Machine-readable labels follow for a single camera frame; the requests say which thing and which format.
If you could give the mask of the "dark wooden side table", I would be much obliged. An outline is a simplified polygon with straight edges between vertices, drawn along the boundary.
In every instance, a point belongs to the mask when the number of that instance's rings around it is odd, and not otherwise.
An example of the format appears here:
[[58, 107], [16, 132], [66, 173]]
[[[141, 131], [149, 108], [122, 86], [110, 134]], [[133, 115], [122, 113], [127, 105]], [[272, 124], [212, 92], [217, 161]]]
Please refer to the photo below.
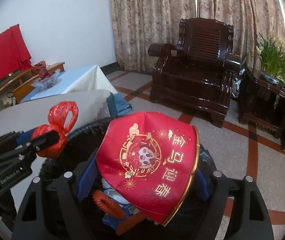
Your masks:
[[238, 106], [240, 123], [253, 122], [268, 129], [281, 140], [281, 149], [285, 151], [285, 85], [272, 84], [262, 77], [261, 71], [245, 67]]

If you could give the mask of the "red cloth over television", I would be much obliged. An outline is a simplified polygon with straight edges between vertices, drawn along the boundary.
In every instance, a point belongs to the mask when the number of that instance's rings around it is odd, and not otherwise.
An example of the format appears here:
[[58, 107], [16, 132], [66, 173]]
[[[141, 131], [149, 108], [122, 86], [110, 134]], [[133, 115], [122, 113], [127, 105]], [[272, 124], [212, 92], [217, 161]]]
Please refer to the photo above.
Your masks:
[[32, 67], [31, 55], [18, 24], [0, 34], [0, 80], [16, 70]]

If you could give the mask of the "grey tablecloth on table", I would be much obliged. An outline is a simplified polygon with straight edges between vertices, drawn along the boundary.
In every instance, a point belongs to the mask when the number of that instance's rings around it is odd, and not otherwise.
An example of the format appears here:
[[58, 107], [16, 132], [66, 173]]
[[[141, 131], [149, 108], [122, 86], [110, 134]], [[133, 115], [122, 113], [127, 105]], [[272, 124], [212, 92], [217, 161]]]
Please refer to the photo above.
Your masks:
[[52, 106], [61, 101], [74, 101], [78, 106], [78, 119], [73, 129], [108, 115], [107, 90], [89, 90], [50, 96], [21, 103], [0, 112], [0, 136], [8, 132], [29, 131], [47, 124], [47, 116]]

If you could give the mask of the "red apples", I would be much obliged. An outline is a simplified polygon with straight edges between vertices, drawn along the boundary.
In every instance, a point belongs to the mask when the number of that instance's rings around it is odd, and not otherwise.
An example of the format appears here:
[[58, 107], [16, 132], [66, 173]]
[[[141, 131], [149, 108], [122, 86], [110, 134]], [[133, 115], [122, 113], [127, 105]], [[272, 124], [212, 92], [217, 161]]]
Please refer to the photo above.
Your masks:
[[51, 77], [54, 73], [54, 71], [49, 71], [46, 68], [42, 68], [38, 71], [38, 75], [42, 80]]

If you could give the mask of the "blue plastic shoe cover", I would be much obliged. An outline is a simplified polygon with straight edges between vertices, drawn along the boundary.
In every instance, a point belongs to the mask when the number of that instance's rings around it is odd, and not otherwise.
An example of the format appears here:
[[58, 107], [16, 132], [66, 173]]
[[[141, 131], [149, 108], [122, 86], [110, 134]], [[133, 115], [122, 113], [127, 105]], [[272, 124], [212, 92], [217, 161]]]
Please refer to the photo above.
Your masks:
[[112, 229], [116, 230], [118, 225], [123, 222], [125, 219], [131, 217], [132, 215], [136, 214], [139, 212], [139, 210], [134, 207], [132, 204], [128, 204], [128, 205], [123, 205], [120, 204], [120, 207], [122, 209], [122, 211], [125, 213], [125, 218], [123, 219], [118, 219], [115, 217], [112, 217], [109, 214], [105, 214], [104, 217], [102, 218], [102, 222], [105, 225], [110, 226]]

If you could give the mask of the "floral beige curtain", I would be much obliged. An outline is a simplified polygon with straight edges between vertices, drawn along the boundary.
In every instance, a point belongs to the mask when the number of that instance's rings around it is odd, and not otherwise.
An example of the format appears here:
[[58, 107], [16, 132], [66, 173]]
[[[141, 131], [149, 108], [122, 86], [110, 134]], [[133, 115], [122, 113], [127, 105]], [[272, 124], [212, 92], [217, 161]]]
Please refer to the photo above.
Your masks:
[[182, 18], [215, 19], [234, 27], [233, 51], [255, 68], [258, 36], [285, 46], [285, 0], [110, 0], [115, 55], [125, 70], [151, 72], [153, 43], [177, 44]]

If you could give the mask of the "black bag lined trash bin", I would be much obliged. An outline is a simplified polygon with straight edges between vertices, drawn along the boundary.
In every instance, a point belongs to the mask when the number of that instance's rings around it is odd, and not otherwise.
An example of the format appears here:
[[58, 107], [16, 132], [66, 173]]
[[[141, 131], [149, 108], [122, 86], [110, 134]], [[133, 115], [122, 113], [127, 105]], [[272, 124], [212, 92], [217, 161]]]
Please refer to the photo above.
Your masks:
[[56, 178], [96, 152], [76, 193], [92, 239], [193, 238], [216, 168], [196, 127], [156, 112], [73, 125], [50, 118], [40, 129], [59, 136], [41, 152], [41, 174]]

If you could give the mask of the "red paper envelope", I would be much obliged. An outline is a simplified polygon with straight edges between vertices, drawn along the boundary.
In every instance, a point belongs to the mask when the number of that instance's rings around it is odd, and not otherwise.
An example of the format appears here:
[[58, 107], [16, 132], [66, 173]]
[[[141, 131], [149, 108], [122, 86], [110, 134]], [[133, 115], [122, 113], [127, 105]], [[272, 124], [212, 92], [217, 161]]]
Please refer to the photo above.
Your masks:
[[199, 156], [196, 127], [159, 112], [139, 112], [110, 122], [96, 163], [111, 187], [166, 226], [187, 196]]

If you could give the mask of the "wooden tv cabinet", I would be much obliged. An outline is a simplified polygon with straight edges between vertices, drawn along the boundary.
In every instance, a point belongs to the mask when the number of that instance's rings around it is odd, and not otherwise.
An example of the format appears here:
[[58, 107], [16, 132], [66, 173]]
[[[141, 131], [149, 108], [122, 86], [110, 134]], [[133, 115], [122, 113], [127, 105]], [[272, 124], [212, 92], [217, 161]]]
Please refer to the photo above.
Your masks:
[[32, 72], [30, 69], [24, 72], [18, 70], [6, 77], [0, 83], [0, 96], [10, 95], [10, 98], [14, 98], [15, 103], [19, 104], [25, 96], [34, 90], [31, 84], [38, 79], [39, 75], [32, 74]]

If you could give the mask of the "light blue cloth side table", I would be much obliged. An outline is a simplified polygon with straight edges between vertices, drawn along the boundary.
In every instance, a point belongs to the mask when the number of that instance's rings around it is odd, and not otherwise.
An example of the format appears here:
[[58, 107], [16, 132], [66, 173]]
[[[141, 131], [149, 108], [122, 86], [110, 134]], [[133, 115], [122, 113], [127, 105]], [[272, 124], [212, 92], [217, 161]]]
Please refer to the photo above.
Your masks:
[[58, 77], [57, 84], [53, 87], [44, 91], [35, 88], [31, 93], [25, 96], [21, 102], [59, 94], [99, 89], [108, 90], [113, 94], [117, 94], [117, 90], [104, 75], [101, 68], [96, 64], [62, 72]]

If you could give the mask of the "glass fruit bowl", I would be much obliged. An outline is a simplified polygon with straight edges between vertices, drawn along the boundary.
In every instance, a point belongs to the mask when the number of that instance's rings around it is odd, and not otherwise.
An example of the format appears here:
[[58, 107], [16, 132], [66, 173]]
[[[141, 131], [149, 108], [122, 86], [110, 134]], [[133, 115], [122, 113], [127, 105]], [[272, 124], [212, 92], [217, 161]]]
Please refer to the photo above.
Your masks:
[[60, 76], [61, 71], [59, 69], [53, 71], [55, 73], [51, 77], [43, 80], [40, 77], [38, 77], [38, 79], [36, 79], [33, 83], [31, 83], [31, 86], [39, 89], [40, 91], [44, 91], [55, 86], [58, 83], [58, 78]]

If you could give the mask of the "white blue medicine box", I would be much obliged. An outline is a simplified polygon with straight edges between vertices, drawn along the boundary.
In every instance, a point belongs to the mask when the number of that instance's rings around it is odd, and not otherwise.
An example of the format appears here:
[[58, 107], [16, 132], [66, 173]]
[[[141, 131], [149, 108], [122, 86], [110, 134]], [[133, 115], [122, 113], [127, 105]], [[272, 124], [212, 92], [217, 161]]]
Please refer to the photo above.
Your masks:
[[119, 194], [113, 187], [111, 187], [104, 178], [101, 179], [101, 183], [103, 187], [103, 193], [107, 197], [109, 197], [111, 200], [114, 200], [121, 207], [125, 207], [127, 209], [134, 208], [134, 206], [128, 200], [126, 200], [121, 194]]

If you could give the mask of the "green potted plant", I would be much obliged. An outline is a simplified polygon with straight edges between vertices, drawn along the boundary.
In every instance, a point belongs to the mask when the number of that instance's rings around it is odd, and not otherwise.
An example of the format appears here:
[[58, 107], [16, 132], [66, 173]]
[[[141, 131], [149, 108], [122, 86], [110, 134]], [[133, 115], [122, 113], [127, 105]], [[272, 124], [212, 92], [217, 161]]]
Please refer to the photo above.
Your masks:
[[285, 46], [280, 39], [259, 34], [256, 52], [260, 60], [262, 77], [274, 85], [285, 86]]

